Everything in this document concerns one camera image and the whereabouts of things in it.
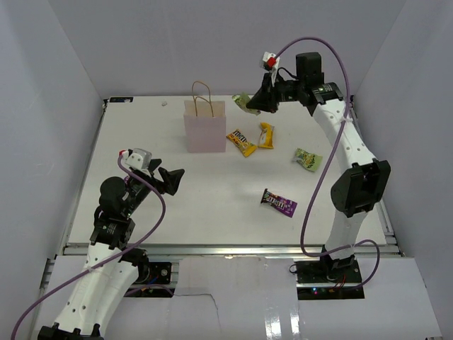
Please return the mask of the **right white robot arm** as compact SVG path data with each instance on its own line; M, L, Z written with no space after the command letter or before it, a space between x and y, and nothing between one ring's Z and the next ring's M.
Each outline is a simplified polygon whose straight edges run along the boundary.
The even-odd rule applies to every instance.
M345 274L355 257L353 245L366 216L383 196L391 167L379 161L365 146L351 118L347 99L334 82L327 83L317 52L296 56L296 74L291 80L279 74L280 59L265 52L260 66L266 70L262 84L247 108L274 113L280 103L298 101L319 124L338 161L341 175L331 187L336 209L330 236L322 247L321 277L330 283Z

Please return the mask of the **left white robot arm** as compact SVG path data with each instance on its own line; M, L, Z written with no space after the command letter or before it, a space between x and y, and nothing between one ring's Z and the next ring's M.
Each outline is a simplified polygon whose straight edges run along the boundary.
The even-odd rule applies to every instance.
M132 214L151 192L158 199L175 195L185 172L167 171L160 159L139 157L132 150L120 155L117 164L127 176L102 182L82 272L71 279L75 286L66 305L51 326L41 327L39 339L103 339L127 290L149 277L145 250L129 243Z

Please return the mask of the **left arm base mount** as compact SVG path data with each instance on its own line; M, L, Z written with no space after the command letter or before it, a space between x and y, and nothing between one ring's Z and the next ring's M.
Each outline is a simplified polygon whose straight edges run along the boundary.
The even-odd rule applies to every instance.
M171 298L174 288L171 283L171 262L150 261L144 249L133 249L120 259L131 263L138 278L125 293L126 298Z

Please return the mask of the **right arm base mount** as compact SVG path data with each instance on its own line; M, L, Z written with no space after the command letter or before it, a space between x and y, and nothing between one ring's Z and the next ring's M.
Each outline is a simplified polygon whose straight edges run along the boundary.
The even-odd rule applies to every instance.
M362 275L357 260L351 266L327 271L317 261L295 261L289 272L296 277L299 301L361 300L365 298Z

